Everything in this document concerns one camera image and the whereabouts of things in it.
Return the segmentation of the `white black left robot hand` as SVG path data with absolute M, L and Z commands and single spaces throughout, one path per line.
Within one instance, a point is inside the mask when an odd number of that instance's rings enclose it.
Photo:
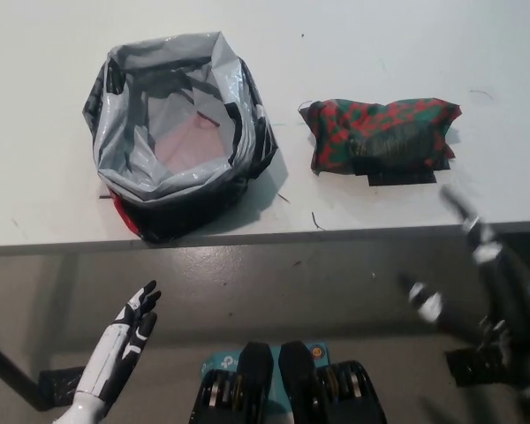
M 140 288 L 106 327 L 90 356 L 70 407 L 57 423 L 99 423 L 126 386 L 155 328 L 162 293 L 152 280 Z

